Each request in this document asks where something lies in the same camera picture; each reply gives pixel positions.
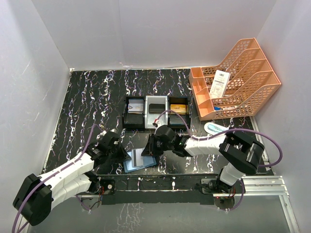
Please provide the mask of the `blue leather card holder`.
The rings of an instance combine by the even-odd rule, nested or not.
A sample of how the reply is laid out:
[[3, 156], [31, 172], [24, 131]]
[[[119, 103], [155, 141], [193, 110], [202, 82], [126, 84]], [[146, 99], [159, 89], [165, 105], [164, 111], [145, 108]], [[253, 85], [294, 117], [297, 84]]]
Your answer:
[[134, 172], [140, 169], [152, 167], [156, 165], [156, 160], [154, 157], [147, 157], [143, 156], [141, 159], [138, 160], [138, 162], [134, 162], [133, 155], [129, 153], [131, 160], [126, 160], [124, 165], [124, 171], [125, 173]]

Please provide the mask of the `three-compartment black white tray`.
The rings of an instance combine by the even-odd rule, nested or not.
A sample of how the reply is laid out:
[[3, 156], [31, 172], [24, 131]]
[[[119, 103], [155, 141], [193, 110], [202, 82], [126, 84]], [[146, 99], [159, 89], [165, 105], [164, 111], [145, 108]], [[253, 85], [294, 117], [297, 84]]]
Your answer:
[[175, 130], [190, 127], [190, 101], [186, 96], [129, 96], [124, 100], [122, 127], [129, 130], [151, 130], [154, 124]]

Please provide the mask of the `packaged nail clipper blister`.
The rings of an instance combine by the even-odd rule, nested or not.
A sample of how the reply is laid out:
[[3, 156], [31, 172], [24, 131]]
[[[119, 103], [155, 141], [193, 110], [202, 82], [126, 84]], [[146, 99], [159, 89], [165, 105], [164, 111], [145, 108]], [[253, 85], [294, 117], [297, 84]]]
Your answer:
[[224, 127], [224, 126], [218, 125], [218, 124], [213, 123], [213, 122], [207, 122], [204, 125], [204, 130], [206, 131], [206, 133], [208, 133], [210, 135], [215, 135], [217, 133], [226, 131], [228, 129], [229, 129], [228, 127]]

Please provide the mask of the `orange mesh file organizer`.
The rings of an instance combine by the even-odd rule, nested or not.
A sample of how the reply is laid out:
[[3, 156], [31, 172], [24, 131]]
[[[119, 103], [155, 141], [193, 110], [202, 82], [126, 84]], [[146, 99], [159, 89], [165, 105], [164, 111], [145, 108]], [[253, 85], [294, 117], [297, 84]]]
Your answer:
[[[230, 74], [222, 98], [211, 95], [218, 70]], [[216, 66], [191, 68], [189, 82], [201, 121], [254, 116], [281, 86], [255, 38], [240, 39]]]

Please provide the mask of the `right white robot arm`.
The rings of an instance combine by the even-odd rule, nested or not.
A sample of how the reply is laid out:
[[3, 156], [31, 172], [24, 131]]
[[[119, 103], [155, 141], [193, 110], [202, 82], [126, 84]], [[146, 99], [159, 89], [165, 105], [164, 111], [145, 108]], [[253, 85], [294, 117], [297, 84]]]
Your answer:
[[204, 138], [178, 135], [167, 125], [161, 125], [149, 135], [141, 155], [158, 157], [168, 150], [179, 157], [222, 155], [228, 164], [221, 169], [216, 180], [202, 184], [201, 187], [208, 192], [228, 193], [242, 177], [256, 174], [264, 145], [243, 130], [230, 129], [220, 135]]

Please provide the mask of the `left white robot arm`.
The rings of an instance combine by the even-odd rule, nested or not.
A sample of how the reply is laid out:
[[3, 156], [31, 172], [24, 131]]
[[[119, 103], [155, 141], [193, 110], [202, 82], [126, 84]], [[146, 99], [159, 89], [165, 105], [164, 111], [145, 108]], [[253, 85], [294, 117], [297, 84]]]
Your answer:
[[118, 164], [130, 159], [115, 132], [101, 133], [97, 142], [87, 143], [82, 152], [63, 165], [38, 176], [28, 175], [13, 206], [27, 223], [36, 226], [65, 200], [97, 189], [99, 179], [93, 169], [106, 162]]

